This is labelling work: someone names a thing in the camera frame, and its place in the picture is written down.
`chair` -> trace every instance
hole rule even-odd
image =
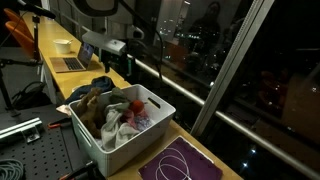
[[[8,18],[10,19],[10,21],[14,21],[16,23],[19,23],[19,26],[21,26],[21,31],[28,36],[30,39],[33,39],[26,23],[24,22],[24,20],[13,10],[9,9],[9,8],[4,8],[3,10],[5,12],[5,14],[8,16]]]
[[[13,37],[20,44],[22,49],[30,56],[33,57],[34,40],[24,34],[24,28],[14,21],[6,22],[7,29],[12,32]]]

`wooden desk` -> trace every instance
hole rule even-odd
[[[28,25],[29,30],[33,33],[32,14],[27,13],[24,16],[24,20]],[[52,77],[56,81],[64,98],[70,96],[73,87],[82,84],[88,84],[93,78],[102,75],[107,75],[112,78],[114,84],[120,88],[130,86],[128,82],[124,81],[124,79],[112,69],[110,69],[109,73],[105,74],[104,67],[98,62],[97,56],[93,57],[93,64],[90,65],[89,71],[55,73],[49,61],[49,57],[59,57],[65,55],[56,53],[54,44],[52,42],[54,39],[74,40],[71,45],[71,50],[73,53],[68,54],[68,56],[76,56],[76,52],[78,52],[80,47],[80,42],[55,21],[48,20],[47,18],[43,17],[41,18],[41,22],[39,24],[39,49],[48,70],[51,72]],[[169,145],[169,143],[179,135],[183,136],[214,161],[214,163],[223,171],[222,179],[241,179],[239,175],[232,171],[227,165],[225,165],[221,160],[219,160],[174,121],[170,122],[167,132],[161,138],[159,138],[156,142],[141,152],[138,156],[136,156],[133,160],[131,160],[128,164],[126,164],[108,179],[141,179],[141,177],[138,175],[138,169],[150,161],[157,153],[159,153],[165,146]]]

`white box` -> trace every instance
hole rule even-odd
[[[69,104],[74,131],[81,150],[84,150],[92,160],[98,163],[100,172],[106,177],[115,173],[119,168],[163,135],[168,128],[173,113],[176,111],[170,104],[141,85],[132,85],[122,89],[122,91],[131,101],[138,99],[142,102],[148,102],[145,104],[145,110],[153,124],[145,131],[110,152],[103,150],[81,123],[75,113],[75,108],[79,101],[74,101]],[[100,108],[106,106],[103,102],[108,102],[110,95],[111,92],[101,94],[99,97]]]

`open laptop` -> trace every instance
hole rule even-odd
[[[56,73],[87,70],[93,55],[94,47],[82,42],[77,57],[51,57],[53,69]]]

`purple mat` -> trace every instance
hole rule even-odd
[[[221,179],[222,171],[219,168],[217,168],[214,164],[212,164],[212,162],[208,160],[203,154],[198,152],[197,149],[193,148],[182,137],[178,137],[166,149],[164,149],[150,162],[144,165],[144,167],[140,168],[139,173],[141,177],[145,180],[165,180],[166,178],[162,175],[159,169],[159,166],[161,166],[163,174],[168,179],[184,179],[186,175],[181,173],[179,170],[176,170],[175,168],[166,165],[169,164],[175,166],[176,168],[179,168],[182,172],[187,174],[187,167],[184,163],[183,157],[179,154],[179,152],[183,155],[185,159],[185,163],[188,166],[189,175],[192,180]]]

